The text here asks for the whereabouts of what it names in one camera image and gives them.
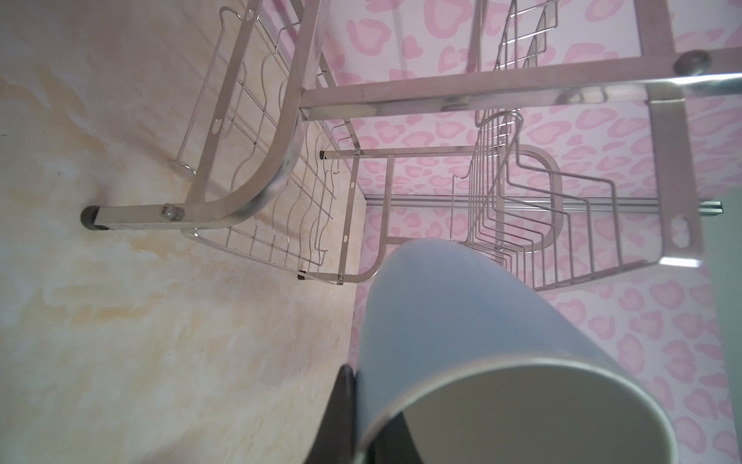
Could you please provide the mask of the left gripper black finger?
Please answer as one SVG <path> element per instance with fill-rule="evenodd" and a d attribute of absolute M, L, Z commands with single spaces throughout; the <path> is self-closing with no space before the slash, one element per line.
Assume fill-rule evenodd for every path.
<path fill-rule="evenodd" d="M 342 365 L 305 464 L 349 464 L 356 445 L 357 380 L 351 365 Z"/>

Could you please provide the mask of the light blue ceramic mug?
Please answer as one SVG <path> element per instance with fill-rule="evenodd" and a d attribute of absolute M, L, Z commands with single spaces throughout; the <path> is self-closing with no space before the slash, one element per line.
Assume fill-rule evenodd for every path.
<path fill-rule="evenodd" d="M 502 266 L 441 239 L 370 287 L 357 463 L 674 463 L 659 402 Z"/>

